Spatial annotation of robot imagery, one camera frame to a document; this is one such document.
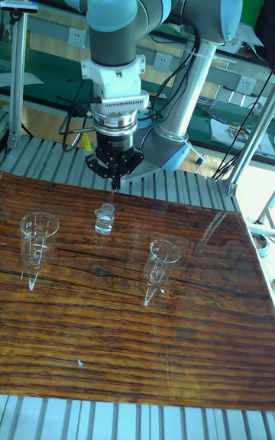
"cable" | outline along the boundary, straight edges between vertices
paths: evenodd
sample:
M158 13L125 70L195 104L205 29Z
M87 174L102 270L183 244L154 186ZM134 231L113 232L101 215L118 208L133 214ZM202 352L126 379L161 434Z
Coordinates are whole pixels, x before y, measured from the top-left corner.
M262 248L257 248L257 252L260 255L260 257L266 257L270 253L270 242L267 240L267 238L264 235L259 235L258 233L251 233L254 238L257 238L260 240L264 246Z
M196 29L196 27L195 27L195 25L193 24L193 23L191 23L190 21L187 21L186 19L184 19L184 18L182 18L182 17L180 17L181 18L181 20L182 20L182 23L183 22L185 22L185 23L187 23L189 26L191 26L192 27L192 29L193 29L193 31L194 31L194 35L195 35L195 41L194 41L194 45L193 45L193 48L192 48L192 51L189 53L189 55L188 55L188 57L185 59L185 61L183 62L183 63L181 63L181 65L169 76L169 77L167 77L165 80L164 80L164 82L161 84L161 86L159 87L159 89L157 90L157 93L156 93L156 96L155 96L155 98L154 98L154 100L153 100L153 103L152 103L152 106L151 106L151 108L150 108L150 110L151 111L153 111L153 117L154 117L154 119L157 119L157 116L159 116L159 115L161 115L162 114L162 111L175 99L175 97L177 96L177 94L179 93L179 90L181 89L181 87L182 87L182 85L183 85L183 82L184 82L184 80L185 80L185 78L187 77L187 74L188 74L188 72L189 72L189 69L190 69L190 67L192 66L192 64L193 64L193 62L194 62L194 60L195 60L195 55L193 54L193 53L197 53L198 52L198 50L199 50L199 45L200 45L200 37L199 37L199 32L198 32L198 30ZM172 95L172 97L170 97L170 99L168 99L168 101L167 101L167 103L162 107L162 109L160 109L159 111L154 111L154 106L155 106L155 103L156 103L156 101L157 101L157 99L159 98L159 95L161 94L161 92L163 91L163 89L164 89L164 87L166 86L166 84L178 73L178 72L180 72L181 70L183 70L184 68L186 68L186 72L184 73L184 75L183 75L183 78L181 79L181 82L180 82L180 84L178 85L178 88L176 89L176 91L174 92L174 94ZM168 118L168 116L167 117L165 117L165 119L162 119L161 121L159 121L159 122L164 122L164 121L166 121L167 120L167 118Z
M142 140L141 140L141 146L140 146L140 150L142 149L145 140L147 139L147 136L151 133L152 129L154 129L154 126L151 126L148 131L146 131L145 135L143 136Z
M80 84L80 86L79 86L79 88L78 88L78 90L77 90L77 92L76 92L76 95L75 95L75 98L74 98L74 100L73 100L73 103L70 105L70 107L69 107L69 109L68 109L68 112L67 112L67 114L66 114L66 117L65 117L65 119L63 120L63 123L62 123L62 125L60 126L60 128L59 128L59 130L58 130L58 134L59 134L60 136L63 136L63 140L62 140L62 148L63 148L63 151L64 151L65 153L68 153L69 151L74 150L74 148L75 148L75 144L79 141L79 139L80 139L81 136L82 136L82 135L80 134L80 136L77 137L77 141L76 141L76 143L73 144L73 146L71 146L71 147L67 147L67 146L66 146L66 138L67 138L68 134L72 134L72 133L74 132L74 130L70 131L70 130L69 130L69 127L70 127L70 122L71 122L71 120L72 120L72 117L73 117L75 111L77 111L77 108L80 107L80 106L82 106L82 105L85 105L85 104L92 104L92 103L96 103L96 104L98 104L98 103L100 103L100 102L102 101L102 100L100 99L100 97L98 97L98 98L93 98L93 99L87 99L87 100L85 100L85 101L76 102L76 99L77 99L77 97L78 97L78 95L79 95L79 93L80 93L80 91L81 91L81 89L82 89L82 87L83 87L84 82L85 82L85 80L82 80L82 82L81 82L81 84ZM82 128L85 127L86 119L87 119L87 114L86 114L85 117L84 117L83 127L82 127Z
M151 40L153 40L155 43L159 43L159 44L175 44L176 43L176 40L175 41L157 41L153 38L153 35L154 35L153 33L149 34Z
M34 135L28 130L28 128L26 128L26 126L23 125L23 123L21 123L21 126L24 129L24 131L30 136L30 138L34 137Z
M226 168L227 165L228 165L230 162L233 161L233 158L232 158L232 159L231 159L229 162L227 162L225 165L222 165L222 164L224 163L226 157L230 154L231 149L232 149L232 147L234 146L234 144L235 144L235 142L236 142L236 140L237 140L237 138L238 138L238 135L240 134L242 128L244 127L245 123L247 122L249 116L251 115L251 113L252 113L252 111L253 111L255 105L256 105L257 102L259 101L259 98L262 96L263 91L264 91L264 89L266 88L266 86L267 86L267 84L268 84L268 82L269 82L269 80L270 80L270 78L271 78L273 72L274 72L274 70L271 70L269 76L267 77L266 82L264 83L264 86L263 86L262 90L260 91L260 94L257 96L257 98L256 98L254 104L252 105L250 111L248 112L248 114L247 114L245 120L243 121L243 123L241 124L240 128L238 129L237 134L235 135L235 137L234 137L234 139L233 139L233 141L232 141L232 143L231 143L231 145L230 145L228 151L226 152L225 156L223 157L223 159L222 159L221 163L219 164L217 170L215 171L214 175L212 175L212 178L213 178L213 179L216 179L216 180L219 179L219 178L221 177L220 173L222 172L222 170L223 170L224 168Z

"black cable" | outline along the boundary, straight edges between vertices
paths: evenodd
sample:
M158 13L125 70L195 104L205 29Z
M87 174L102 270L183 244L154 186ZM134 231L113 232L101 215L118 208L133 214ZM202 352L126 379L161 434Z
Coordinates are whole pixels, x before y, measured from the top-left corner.
M34 137L34 135L28 130L28 128L26 128L26 126L23 125L23 123L21 123L21 126L24 129L24 131L30 136L30 138Z
M159 95L161 94L161 92L163 91L163 89L164 89L164 87L165 87L165 85L179 72L179 71L181 71L181 70L183 70L184 68L186 68L186 72L184 73L184 75L183 75L183 78L182 78L182 80L181 80L181 82L180 82L180 84L179 84L179 86L178 86L178 88L177 88L177 90L174 92L174 94L172 95L172 97L167 101L167 103L162 107L162 109L160 109L159 111L156 111L156 112L154 112L154 114L153 114L153 116L156 118L156 116L158 116L159 114L161 114L162 113L162 111L175 99L175 97L177 96L177 94L179 93L179 90L181 89L181 87L182 87L182 85L183 85L183 82L184 82L184 80L185 80L185 78L186 78L186 76L187 76L187 74L188 74L188 72L189 72L189 69L190 69L190 67L192 66L192 64L193 64L193 62L194 62L194 60L195 60L195 58L196 58L196 56L194 55L194 53L196 54L197 52L198 52L198 50L199 50L199 45L200 45L200 37L199 37L199 32L198 32L198 30L196 29L196 26L193 24L193 23L191 23L190 21L187 21L186 19L184 19L184 18L181 18L181 20L182 20L182 23L183 22L185 22L186 24L188 24L189 26L191 26L192 27L192 29L193 29L193 31L194 31L194 35L195 35L195 41L194 41L194 45L193 45L193 48L192 48L192 50L191 50L191 52L190 52L190 54L188 55L188 57L185 59L185 61L183 62L183 63L181 63L181 65L167 78L167 79L165 79L164 80L164 82L161 84L161 86L159 87L159 89L157 90L157 93L156 93L156 97L154 98L154 100L153 100L153 103L152 103L152 106L151 106L151 111L153 111L154 110L154 106L155 106L155 103L156 103L156 101L157 101L157 99L158 99L158 97L159 97ZM165 119L162 119L160 122L164 122L164 121L166 121L167 120L167 118L168 118L168 116L167 117L165 117Z
M142 140L141 140L141 146L140 146L140 150L142 149L145 140L147 139L148 135L151 133L152 129L154 129L154 126L151 126L148 131L145 133L145 135L143 136Z
M66 147L66 137L68 136L68 134L71 134L72 132L69 131L69 126L70 126L70 122L72 120L73 114L76 111L77 107L81 106L81 105L85 105L85 104L99 104L102 100L100 99L100 97L98 98L94 98L94 99L87 99L85 101L81 101L81 102L76 102L73 103L70 107L69 110L67 112L67 115L62 123L62 125L60 126L60 129L58 130L58 133L60 135L63 135L63 140L62 140L62 148L63 151L65 151L66 153L74 150L75 146L72 147ZM65 130L64 132L62 132L63 126L66 124Z
M159 43L159 44L174 44L177 42L176 40L175 41L157 41L153 38L154 33L150 33L149 36L150 36L151 40L153 40L155 43Z
M172 107L170 108L170 110L169 110L167 116L166 116L165 118L161 119L160 122L164 122L164 121L166 121L166 120L169 118L172 109L175 107L175 105L176 105L176 103L178 102L178 100L180 100L180 98L181 98L181 97L183 96L183 94L186 92L186 89L187 89L187 86L188 86L188 71L186 72L186 75L183 77L183 80L186 80L186 86L184 87L183 91L180 93L179 97L177 97L177 99L176 99L175 102L173 103L173 105L172 105Z
M230 154L231 149L232 149L232 147L234 146L234 144L235 144L235 142L236 142L236 140L237 140L237 138L238 138L238 135L240 134L242 128L244 127L245 123L247 122L249 116L251 115L251 113L252 113L252 111L253 111L255 105L256 105L257 102L259 101L259 98L261 97L261 95L262 95L264 89L266 88L266 86L267 86L267 84L268 84L268 82L269 82L269 80L270 80L270 78L271 78L273 72L274 72L274 70L271 70L269 76L267 77L266 82L264 83L264 86L263 86L262 90L260 91L260 94L257 96L257 98L256 98L254 104L252 105L250 111L248 112L248 114L247 114L245 120L243 121L243 123L241 124L240 128L238 129L237 134L235 135L234 140L232 141L232 143L231 143L231 145L230 145L228 151L226 152L225 156L223 157L223 159L222 159L221 163L219 164L217 170L215 171L214 175L212 175L212 178L213 178L213 179L218 179L218 178L220 177L220 172L221 172L221 171L222 171L222 170L223 170L223 169L224 169L224 168L225 168L230 162L232 162L233 159L231 159L231 160L230 160L229 162L227 162L224 166L222 166L222 164L224 163L226 157Z

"wooden tabletop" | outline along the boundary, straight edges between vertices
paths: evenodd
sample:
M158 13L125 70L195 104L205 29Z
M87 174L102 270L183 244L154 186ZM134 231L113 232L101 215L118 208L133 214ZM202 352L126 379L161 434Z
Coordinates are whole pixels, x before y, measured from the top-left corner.
M275 318L237 212L115 194L112 233L94 230L110 193L0 179L0 391L22 396L234 409L275 408ZM37 279L20 258L21 217L60 220ZM182 257L144 305L150 242Z

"clear liquid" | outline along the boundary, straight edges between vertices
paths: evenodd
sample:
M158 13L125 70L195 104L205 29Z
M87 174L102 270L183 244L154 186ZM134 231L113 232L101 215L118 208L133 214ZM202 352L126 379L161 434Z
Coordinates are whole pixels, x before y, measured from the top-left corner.
M97 233L99 233L101 235L107 235L108 233L111 232L111 229L112 229L112 226L107 225L105 223L96 222L96 224L95 224L95 231L97 231Z

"white paper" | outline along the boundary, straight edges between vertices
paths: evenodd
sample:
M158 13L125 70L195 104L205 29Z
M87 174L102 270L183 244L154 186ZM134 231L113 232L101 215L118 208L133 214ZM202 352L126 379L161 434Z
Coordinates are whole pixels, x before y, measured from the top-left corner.
M234 139L233 135L236 135L236 130L231 130L229 125L224 125L222 122L216 121L215 119L211 119L210 128L212 141L217 141L219 143L226 144L226 146L231 146L231 143ZM235 148L241 150L247 140L248 134L239 134L236 142L234 143ZM267 133L264 133L264 136L262 137L255 153L262 155L263 157L275 158L274 148Z
M31 86L38 83L44 83L42 80L38 79L33 73L24 73L24 85ZM11 73L0 73L0 87L10 87L11 86Z

